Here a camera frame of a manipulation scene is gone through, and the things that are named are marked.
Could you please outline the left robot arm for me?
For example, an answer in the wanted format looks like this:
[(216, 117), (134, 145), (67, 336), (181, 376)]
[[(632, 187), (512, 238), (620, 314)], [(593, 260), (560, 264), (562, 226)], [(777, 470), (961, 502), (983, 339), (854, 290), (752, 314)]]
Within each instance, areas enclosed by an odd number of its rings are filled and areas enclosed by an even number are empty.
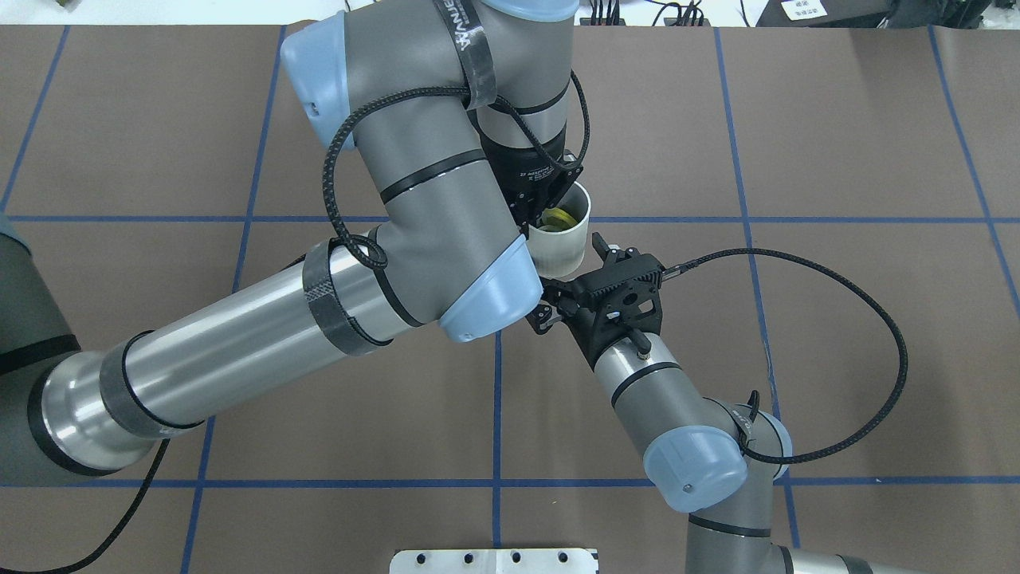
[(505, 114), (559, 167), (575, 1), (382, 1), (280, 44), (322, 144), (336, 237), (165, 327), (84, 352), (2, 220), (2, 483), (107, 476), (237, 406), (420, 324), (451, 340), (531, 312)]

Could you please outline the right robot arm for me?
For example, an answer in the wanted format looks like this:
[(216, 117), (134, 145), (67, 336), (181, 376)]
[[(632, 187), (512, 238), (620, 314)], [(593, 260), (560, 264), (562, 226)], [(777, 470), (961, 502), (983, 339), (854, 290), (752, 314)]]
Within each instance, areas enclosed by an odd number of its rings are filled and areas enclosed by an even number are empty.
[[(897, 567), (845, 553), (776, 544), (772, 536), (775, 481), (793, 465), (842, 453), (888, 417), (908, 374), (906, 341), (892, 317), (867, 292), (826, 266), (776, 250), (711, 252), (675, 266), (652, 254), (591, 239), (602, 266), (564, 282), (543, 280), (528, 315), (538, 334), (564, 323), (642, 457), (666, 504), (688, 517), (688, 573), (896, 573)], [(804, 265), (837, 281), (881, 318), (892, 334), (892, 392), (860, 430), (832, 446), (795, 454), (786, 426), (752, 392), (744, 403), (704, 397), (661, 338), (661, 286), (716, 259), (757, 255)]]

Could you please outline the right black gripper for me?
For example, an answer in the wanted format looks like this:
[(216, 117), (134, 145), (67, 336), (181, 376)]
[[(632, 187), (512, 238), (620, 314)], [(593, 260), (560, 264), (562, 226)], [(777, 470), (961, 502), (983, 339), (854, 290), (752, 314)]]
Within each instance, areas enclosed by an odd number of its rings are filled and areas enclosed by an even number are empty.
[[(591, 234), (591, 246), (602, 268), (638, 257), (638, 248), (610, 244), (602, 234)], [(559, 281), (558, 291), (543, 291), (539, 304), (526, 316), (536, 334), (547, 334), (565, 322), (573, 336), (625, 336), (630, 330), (627, 305), (630, 278), (623, 271), (593, 271), (570, 281)]]

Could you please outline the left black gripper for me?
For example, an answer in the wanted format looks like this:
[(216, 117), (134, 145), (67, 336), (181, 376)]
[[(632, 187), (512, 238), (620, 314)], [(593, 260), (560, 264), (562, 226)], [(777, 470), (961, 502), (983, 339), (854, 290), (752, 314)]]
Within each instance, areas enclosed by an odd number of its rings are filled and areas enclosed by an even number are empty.
[(492, 173), (500, 187), (514, 222), (520, 228), (539, 226), (540, 215), (557, 206), (576, 180), (576, 170), (552, 166), (536, 148), (506, 147), (484, 141)]

